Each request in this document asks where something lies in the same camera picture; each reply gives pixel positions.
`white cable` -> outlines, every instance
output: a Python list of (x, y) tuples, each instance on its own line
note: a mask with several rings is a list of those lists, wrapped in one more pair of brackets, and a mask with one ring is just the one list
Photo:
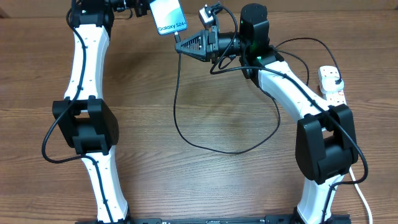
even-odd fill
[[(352, 179), (353, 181), (356, 180), (356, 179), (355, 179), (355, 176), (354, 176), (354, 172), (353, 172), (353, 168), (352, 168), (352, 167), (349, 168), (349, 175), (351, 176), (351, 179)], [(369, 207), (368, 202), (367, 202), (366, 199), (365, 199), (365, 196), (362, 194), (361, 189), (359, 189), (358, 184), (354, 184), (354, 186), (355, 186), (356, 191), (358, 192), (359, 196), (361, 197), (363, 204), (364, 204), (365, 207), (366, 207), (366, 211), (368, 212), (369, 224), (373, 224), (373, 217), (372, 217), (371, 208)]]

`wooden surface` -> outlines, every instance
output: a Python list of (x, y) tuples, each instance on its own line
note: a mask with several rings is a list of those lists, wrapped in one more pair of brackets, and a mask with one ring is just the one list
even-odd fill
[(0, 6), (0, 19), (2, 18), (8, 18), (9, 16), (6, 14), (6, 12), (3, 11), (3, 9)]
[[(211, 5), (218, 1), (180, 0), (180, 2), (185, 13), (198, 14), (198, 10), (205, 4)], [(242, 7), (247, 4), (242, 0), (219, 0), (219, 2), (236, 13), (240, 13)], [(266, 5), (270, 12), (383, 10), (398, 7), (398, 0), (252, 0), (250, 2)], [(65, 17), (70, 3), (71, 0), (0, 0), (0, 8), (6, 13), (4, 17), (11, 18)]]
[[(202, 29), (187, 16), (188, 37)], [(359, 145), (369, 163), (361, 184), (375, 223), (398, 219), (398, 13), (270, 13), (273, 44), (316, 37), (332, 49), (346, 83)], [(221, 31), (233, 28), (220, 16)], [(298, 41), (284, 50), (301, 56), (318, 91), (317, 69), (331, 65), (319, 44)], [(53, 123), (51, 105), (66, 90), (73, 36), (63, 19), (0, 20), (0, 223), (74, 223), (96, 217), (90, 180), (80, 161), (55, 165), (40, 153)], [(240, 156), (204, 151), (174, 128), (172, 101), (178, 55), (172, 35), (156, 33), (151, 17), (116, 21), (104, 66), (104, 96), (119, 121), (117, 165), (134, 217), (261, 217), (291, 213), (303, 175), (294, 157), (296, 125), (281, 109), (280, 129), (263, 146)], [(305, 79), (305, 69), (285, 58)], [(211, 76), (211, 65), (183, 57), (177, 116), (194, 143), (226, 151), (248, 148), (274, 130), (276, 112), (241, 72)], [(49, 156), (74, 155), (58, 128)], [(360, 177), (359, 162), (353, 169)], [(339, 187), (335, 213), (354, 223), (367, 216), (353, 186)]]

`white robotic arm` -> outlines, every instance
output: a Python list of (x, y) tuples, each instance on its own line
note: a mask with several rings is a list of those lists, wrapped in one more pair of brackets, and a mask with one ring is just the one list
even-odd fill
[[(294, 75), (287, 62), (276, 61), (265, 66), (266, 68), (278, 71), (288, 75), (295, 80), (325, 111), (329, 110), (332, 104), (323, 98), (320, 98), (309, 87), (300, 81)], [(303, 95), (301, 91), (288, 79), (276, 75), (272, 72), (261, 70), (258, 73), (259, 87), (274, 97), (283, 108), (289, 113), (294, 122), (304, 118), (307, 114), (317, 115), (321, 111), (316, 109), (311, 102)], [(322, 210), (326, 201), (326, 197), (330, 185), (343, 179), (343, 175), (336, 175), (325, 181), (324, 184), (318, 185), (314, 180), (304, 180), (303, 195), (297, 206), (297, 212), (306, 224), (318, 224), (321, 222)], [(336, 191), (332, 192), (331, 199), (328, 204), (325, 219), (331, 217), (331, 205)]]
[[(78, 96), (78, 100), (88, 100), (89, 98), (102, 99), (104, 58), (109, 45), (108, 32), (104, 26), (96, 27), (95, 24), (80, 25), (76, 28), (76, 31), (80, 34), (86, 45), (86, 67), (82, 84), (83, 89)], [(75, 55), (73, 58), (72, 75), (64, 98), (69, 97), (72, 99), (75, 97), (81, 75), (82, 61), (83, 51), (81, 50), (79, 38), (75, 34)], [(98, 179), (93, 162), (82, 158), (90, 175), (96, 198), (98, 208), (97, 221), (103, 223), (111, 223), (107, 208), (103, 202), (104, 198), (107, 200), (109, 213), (113, 222), (125, 220), (129, 210), (127, 201), (120, 188), (115, 152), (116, 146), (112, 146), (107, 155), (104, 155), (103, 152), (86, 154), (86, 156), (97, 161), (104, 195), (101, 193), (100, 180)]]

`black cable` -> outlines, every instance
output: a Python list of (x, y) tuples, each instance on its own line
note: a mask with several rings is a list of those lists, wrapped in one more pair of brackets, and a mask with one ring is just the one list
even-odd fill
[[(216, 61), (216, 63), (211, 67), (210, 69), (210, 73), (213, 74), (213, 70), (216, 68), (216, 66), (220, 63), (221, 59), (226, 55), (227, 51), (229, 50), (229, 48), (232, 46), (232, 43), (234, 42), (234, 39), (236, 38), (237, 34), (238, 34), (238, 23), (236, 22), (236, 19), (234, 17), (234, 14), (226, 7), (220, 5), (218, 6), (219, 8), (224, 9), (226, 12), (228, 12), (228, 14), (232, 17), (232, 20), (234, 21), (234, 25), (235, 25), (235, 32), (234, 32), (234, 36), (232, 37), (231, 41), (229, 42), (228, 46), (226, 47), (226, 50), (224, 51), (224, 53), (221, 55), (220, 58), (218, 58), (218, 60)], [(213, 17), (216, 19), (216, 22), (218, 21), (218, 18), (216, 15), (213, 15)]]
[(276, 131), (278, 130), (278, 128), (279, 128), (279, 126), (280, 126), (280, 113), (279, 113), (278, 105), (277, 105), (277, 103), (276, 103), (276, 101), (275, 101), (275, 99), (274, 99), (273, 97), (271, 97), (269, 94), (267, 94), (266, 92), (264, 92), (263, 90), (261, 90), (261, 91), (263, 91), (267, 96), (270, 96), (270, 98), (271, 98), (272, 102), (274, 102), (275, 107), (276, 107), (276, 110), (277, 110), (277, 112), (278, 112), (278, 124), (277, 124), (275, 130), (274, 130), (268, 137), (266, 137), (263, 141), (261, 141), (259, 144), (256, 144), (255, 146), (253, 146), (253, 147), (251, 147), (251, 148), (249, 148), (249, 149), (246, 149), (246, 150), (243, 150), (243, 151), (240, 151), (240, 152), (224, 152), (224, 151), (220, 151), (220, 150), (216, 150), (216, 149), (211, 149), (211, 148), (209, 148), (209, 147), (198, 146), (198, 145), (196, 145), (196, 144), (194, 144), (194, 143), (191, 143), (190, 141), (188, 141), (187, 139), (185, 139), (185, 137), (182, 135), (182, 133), (181, 133), (181, 131), (180, 131), (180, 128), (178, 128), (177, 119), (176, 119), (176, 115), (175, 115), (175, 105), (177, 104), (178, 87), (179, 87), (179, 85), (180, 85), (180, 71), (181, 71), (181, 53), (178, 54), (178, 75), (177, 75), (177, 86), (176, 86), (176, 88), (175, 88), (175, 96), (174, 96), (174, 104), (173, 104), (173, 116), (174, 116), (174, 125), (175, 125), (175, 128), (176, 128), (177, 131), (178, 131), (178, 134), (179, 134), (180, 137), (181, 137), (186, 143), (188, 143), (189, 145), (191, 145), (191, 146), (193, 146), (193, 147), (198, 147), (198, 148), (200, 148), (200, 149), (206, 149), (206, 150), (209, 150), (209, 151), (218, 152), (218, 153), (223, 153), (223, 154), (243, 154), (243, 153), (245, 153), (245, 152), (249, 152), (249, 151), (251, 151), (251, 150), (257, 148), (257, 147), (260, 146), (262, 143), (266, 142), (266, 141), (267, 141), (268, 139), (270, 139), (270, 138), (276, 133)]
[(290, 55), (290, 56), (292, 56), (292, 57), (295, 57), (295, 58), (297, 58), (299, 61), (301, 61), (301, 62), (304, 64), (305, 69), (307, 69), (307, 82), (306, 82), (305, 84), (308, 86), (308, 83), (310, 82), (310, 69), (308, 68), (308, 65), (304, 62), (304, 60), (301, 59), (299, 56), (297, 56), (297, 55), (295, 55), (295, 54), (292, 54), (292, 53), (290, 53), (290, 52), (286, 52), (286, 51), (284, 51), (284, 50), (276, 50), (276, 51), (277, 51), (277, 52), (280, 52), (280, 53), (283, 53), (283, 54)]
[(131, 19), (132, 18), (132, 10), (130, 8), (129, 8), (129, 10), (130, 10), (130, 16), (128, 18), (115, 18), (115, 19), (125, 19), (125, 20)]
[(228, 67), (228, 65), (230, 65), (230, 63), (231, 63), (236, 57), (230, 58), (230, 61), (229, 61), (226, 65), (222, 66), (222, 64), (223, 64), (223, 62), (224, 62), (224, 59), (226, 59), (226, 58), (228, 58), (228, 57), (223, 57), (223, 58), (220, 60), (220, 62), (219, 62), (219, 64), (218, 64), (218, 69), (222, 70), (222, 69), (225, 69), (226, 67)]
[(326, 48), (326, 50), (329, 52), (330, 57), (331, 57), (331, 59), (333, 60), (333, 62), (335, 63), (335, 67), (337, 68), (337, 72), (338, 72), (338, 75), (339, 75), (339, 79), (336, 80), (336, 84), (340, 84), (340, 83), (341, 83), (341, 81), (342, 81), (342, 79), (341, 79), (341, 72), (340, 72), (340, 69), (338, 68), (338, 65), (337, 65), (335, 56), (333, 56), (333, 54), (331, 53), (331, 50), (330, 50), (330, 49), (328, 48), (328, 46), (326, 46), (326, 44), (323, 43), (322, 41), (320, 41), (320, 40), (318, 40), (318, 39), (316, 39), (316, 38), (312, 38), (312, 37), (297, 37), (297, 38), (285, 40), (285, 41), (283, 41), (282, 43), (276, 45), (275, 48), (277, 49), (277, 48), (278, 48), (279, 46), (281, 46), (282, 44), (287, 43), (287, 42), (290, 42), (290, 41), (293, 41), (293, 40), (314, 40), (314, 41), (316, 41), (316, 42), (322, 44), (322, 45)]
[(108, 212), (109, 220), (111, 221), (111, 223), (113, 223), (111, 210), (109, 209), (108, 201), (105, 198), (105, 192), (104, 192), (104, 188), (103, 188), (103, 184), (102, 184), (102, 178), (101, 178), (100, 169), (99, 169), (99, 167), (97, 165), (97, 162), (92, 157), (86, 156), (86, 155), (79, 155), (79, 156), (73, 156), (73, 157), (70, 157), (70, 158), (67, 158), (67, 159), (54, 160), (54, 159), (49, 158), (47, 153), (46, 153), (46, 151), (45, 151), (47, 142), (48, 142), (52, 132), (54, 131), (55, 127), (57, 126), (59, 121), (66, 115), (66, 113), (70, 113), (70, 108), (76, 102), (77, 98), (79, 97), (80, 92), (83, 89), (82, 88), (82, 84), (83, 84), (83, 78), (84, 78), (85, 69), (86, 69), (86, 45), (85, 45), (85, 43), (83, 41), (83, 38), (81, 38), (81, 35), (76, 31), (76, 29), (71, 25), (71, 22), (70, 22), (70, 14), (72, 13), (72, 11), (74, 11), (75, 5), (79, 4), (80, 2), (81, 2), (80, 0), (78, 0), (77, 2), (75, 2), (75, 0), (72, 0), (72, 6), (73, 7), (71, 7), (69, 9), (69, 11), (67, 12), (67, 16), (66, 16), (67, 24), (71, 28), (73, 33), (79, 38), (79, 41), (81, 43), (81, 49), (83, 51), (83, 63), (82, 63), (82, 66), (81, 66), (81, 74), (80, 74), (79, 84), (77, 86), (76, 94), (73, 97), (73, 99), (71, 100), (71, 102), (69, 103), (68, 107), (64, 111), (62, 111), (60, 116), (54, 121), (54, 123), (51, 125), (50, 129), (47, 131), (47, 134), (45, 135), (45, 137), (43, 139), (43, 143), (42, 143), (42, 155), (43, 155), (43, 158), (46, 161), (49, 161), (49, 162), (54, 163), (54, 164), (61, 164), (61, 163), (64, 163), (64, 162), (74, 161), (74, 160), (82, 159), (82, 158), (91, 160), (93, 162), (93, 165), (95, 166), (96, 173), (97, 173), (97, 176), (98, 176), (99, 189), (101, 191), (101, 196), (102, 196), (102, 199), (103, 199), (103, 203), (105, 204), (106, 211)]

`power plug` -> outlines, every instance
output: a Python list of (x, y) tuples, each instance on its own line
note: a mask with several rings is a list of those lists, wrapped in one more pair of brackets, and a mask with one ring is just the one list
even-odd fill
[(340, 78), (338, 70), (333, 66), (322, 66), (318, 69), (319, 87), (323, 94), (341, 91), (344, 88), (344, 81), (339, 84), (336, 81)]
[(347, 104), (344, 95), (344, 81), (336, 84), (336, 80), (340, 78), (337, 68), (333, 66), (322, 66), (318, 70), (319, 88), (323, 94), (323, 98), (332, 105), (337, 106)]

